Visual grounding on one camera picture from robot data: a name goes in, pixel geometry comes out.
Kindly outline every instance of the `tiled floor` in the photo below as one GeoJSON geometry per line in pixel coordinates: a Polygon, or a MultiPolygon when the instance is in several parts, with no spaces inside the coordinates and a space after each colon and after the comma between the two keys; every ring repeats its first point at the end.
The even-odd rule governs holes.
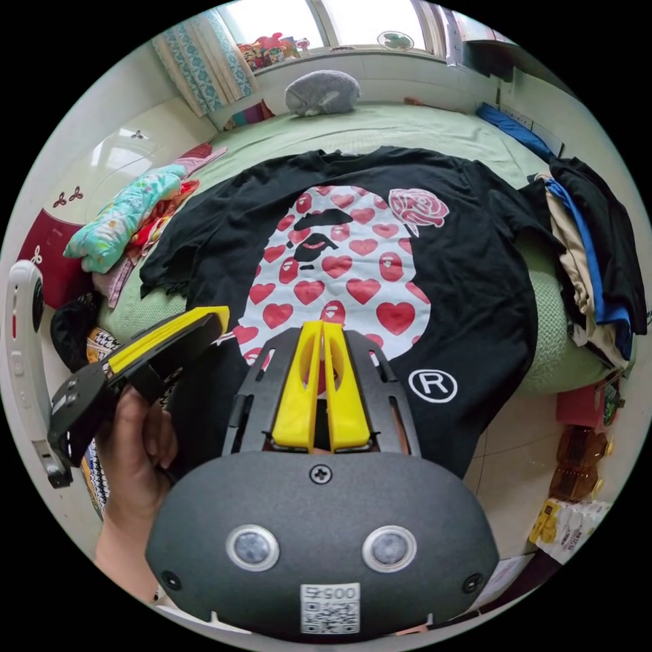
{"type": "Polygon", "coordinates": [[[532,551],[532,525],[547,497],[561,427],[556,396],[514,396],[480,437],[464,478],[484,508],[502,559],[532,551]]]}

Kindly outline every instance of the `curtain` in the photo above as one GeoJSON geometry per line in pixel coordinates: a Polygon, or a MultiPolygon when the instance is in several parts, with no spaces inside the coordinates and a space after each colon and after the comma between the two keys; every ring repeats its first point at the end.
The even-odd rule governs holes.
{"type": "Polygon", "coordinates": [[[215,10],[180,22],[152,39],[152,44],[198,117],[259,90],[258,81],[215,10]]]}

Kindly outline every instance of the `red panel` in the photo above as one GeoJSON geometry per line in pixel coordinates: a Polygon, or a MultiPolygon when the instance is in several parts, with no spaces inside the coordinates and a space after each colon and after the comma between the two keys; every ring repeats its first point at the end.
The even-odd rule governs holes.
{"type": "Polygon", "coordinates": [[[18,260],[31,260],[41,270],[43,300],[55,310],[93,288],[91,275],[82,270],[82,261],[63,255],[80,228],[41,210],[18,255],[18,260]]]}

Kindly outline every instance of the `houndstooth fabric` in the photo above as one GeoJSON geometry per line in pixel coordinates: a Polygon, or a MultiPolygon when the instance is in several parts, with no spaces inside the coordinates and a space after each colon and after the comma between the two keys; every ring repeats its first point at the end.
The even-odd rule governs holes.
{"type": "MultiPolygon", "coordinates": [[[[91,334],[88,336],[87,341],[87,353],[89,362],[100,361],[104,359],[109,353],[113,352],[118,348],[120,344],[118,341],[106,331],[102,329],[93,329],[91,334]]],[[[103,365],[105,373],[109,369],[109,363],[106,362],[103,365]]],[[[168,405],[168,400],[172,391],[175,387],[175,381],[179,375],[179,372],[173,374],[169,379],[169,387],[166,392],[159,399],[159,403],[165,409],[168,405]]],[[[109,484],[107,478],[104,475],[102,470],[102,464],[100,464],[100,458],[97,453],[97,448],[95,446],[95,440],[93,440],[88,447],[86,452],[85,461],[88,466],[88,470],[85,470],[84,475],[86,476],[86,482],[89,485],[88,489],[91,493],[91,498],[100,513],[100,516],[104,514],[104,510],[107,504],[107,499],[109,498],[109,484]]]]}

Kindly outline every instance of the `white device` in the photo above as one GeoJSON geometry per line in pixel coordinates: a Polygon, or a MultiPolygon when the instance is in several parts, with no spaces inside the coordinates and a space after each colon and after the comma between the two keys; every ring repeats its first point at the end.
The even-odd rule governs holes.
{"type": "Polygon", "coordinates": [[[52,402],[43,366],[39,333],[43,318],[43,276],[29,260],[15,263],[7,282],[5,346],[12,388],[22,421],[50,484],[55,488],[71,483],[67,469],[48,444],[52,402]]]}

